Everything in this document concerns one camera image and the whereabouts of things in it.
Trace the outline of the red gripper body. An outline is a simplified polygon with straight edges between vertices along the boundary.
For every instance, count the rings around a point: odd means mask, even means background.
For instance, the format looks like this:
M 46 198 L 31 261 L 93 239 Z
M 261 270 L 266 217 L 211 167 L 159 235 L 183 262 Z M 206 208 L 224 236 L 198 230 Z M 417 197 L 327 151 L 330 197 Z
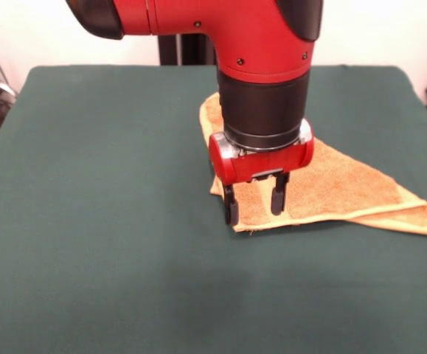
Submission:
M 298 141 L 292 145 L 275 151 L 251 152 L 230 144 L 225 134 L 219 132 L 209 137 L 208 148 L 215 175 L 227 186 L 308 166 L 313 157 L 314 136 L 311 128 L 301 128 Z

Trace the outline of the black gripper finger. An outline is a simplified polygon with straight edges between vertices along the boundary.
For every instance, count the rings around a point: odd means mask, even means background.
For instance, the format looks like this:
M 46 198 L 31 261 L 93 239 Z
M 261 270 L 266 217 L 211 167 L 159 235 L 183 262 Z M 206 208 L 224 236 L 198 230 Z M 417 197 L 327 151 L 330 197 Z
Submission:
M 225 212 L 225 222 L 230 226 L 238 223 L 238 204 L 232 185 L 223 187 L 223 202 Z
M 285 210 L 286 188 L 290 180 L 290 173 L 276 175 L 276 184 L 271 194 L 271 213 L 280 215 Z

